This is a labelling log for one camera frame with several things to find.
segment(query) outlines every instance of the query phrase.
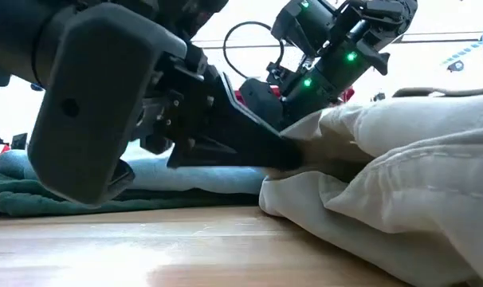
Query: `light blue cloth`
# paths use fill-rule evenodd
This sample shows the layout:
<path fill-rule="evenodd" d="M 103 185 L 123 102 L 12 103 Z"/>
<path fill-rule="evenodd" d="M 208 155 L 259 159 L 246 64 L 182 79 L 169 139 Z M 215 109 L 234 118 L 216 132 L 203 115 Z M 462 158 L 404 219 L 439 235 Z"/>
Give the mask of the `light blue cloth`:
<path fill-rule="evenodd" d="M 146 191 L 188 191 L 198 188 L 221 194 L 258 195 L 265 175 L 250 167 L 180 167 L 167 168 L 170 151 L 152 155 L 128 145 L 122 159 L 135 172 L 130 189 Z M 0 173 L 15 179 L 37 179 L 25 151 L 8 151 L 0 155 Z"/>

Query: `folded cloth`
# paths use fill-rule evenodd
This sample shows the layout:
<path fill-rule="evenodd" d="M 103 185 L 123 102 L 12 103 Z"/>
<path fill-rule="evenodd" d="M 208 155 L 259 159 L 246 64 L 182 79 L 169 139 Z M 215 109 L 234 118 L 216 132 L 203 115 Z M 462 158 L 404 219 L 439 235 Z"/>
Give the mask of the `folded cloth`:
<path fill-rule="evenodd" d="M 284 134 L 260 207 L 416 286 L 483 285 L 483 96 L 348 103 Z"/>
<path fill-rule="evenodd" d="M 36 180 L 0 175 L 0 214 L 14 217 L 256 204 L 257 196 L 247 194 L 222 195 L 198 189 L 179 193 L 127 190 L 112 201 L 91 209 L 57 197 Z"/>
<path fill-rule="evenodd" d="M 135 172 L 130 189 L 146 191 L 188 191 L 198 188 L 220 194 L 259 195 L 265 174 L 250 167 L 167 168 L 170 151 L 152 155 L 131 143 L 122 157 Z M 15 179 L 37 179 L 25 151 L 0 155 L 0 173 Z"/>

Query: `beige fabric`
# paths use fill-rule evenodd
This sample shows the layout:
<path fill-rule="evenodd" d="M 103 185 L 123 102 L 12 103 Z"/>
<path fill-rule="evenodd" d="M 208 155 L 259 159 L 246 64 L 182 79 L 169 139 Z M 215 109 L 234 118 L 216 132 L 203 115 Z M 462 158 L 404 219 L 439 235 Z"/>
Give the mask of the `beige fabric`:
<path fill-rule="evenodd" d="M 346 104 L 284 131 L 260 206 L 417 286 L 483 278 L 483 96 Z"/>

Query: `green towel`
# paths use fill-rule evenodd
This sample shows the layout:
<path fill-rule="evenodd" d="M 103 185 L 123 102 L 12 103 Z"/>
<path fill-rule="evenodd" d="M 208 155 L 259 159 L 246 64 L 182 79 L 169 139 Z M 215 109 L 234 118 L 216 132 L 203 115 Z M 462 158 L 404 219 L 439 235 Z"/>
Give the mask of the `green towel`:
<path fill-rule="evenodd" d="M 112 201 L 91 209 L 65 201 L 47 191 L 38 181 L 0 175 L 0 214 L 14 217 L 99 214 L 170 208 L 257 205 L 256 195 L 220 195 L 192 191 L 125 191 Z"/>

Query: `wooden surface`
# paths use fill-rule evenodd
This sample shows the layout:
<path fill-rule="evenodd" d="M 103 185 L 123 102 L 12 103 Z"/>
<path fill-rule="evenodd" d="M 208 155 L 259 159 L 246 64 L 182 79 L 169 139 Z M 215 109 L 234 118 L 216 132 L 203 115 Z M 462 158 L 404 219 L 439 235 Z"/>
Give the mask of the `wooden surface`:
<path fill-rule="evenodd" d="M 0 287 L 401 285 L 255 207 L 0 220 Z"/>

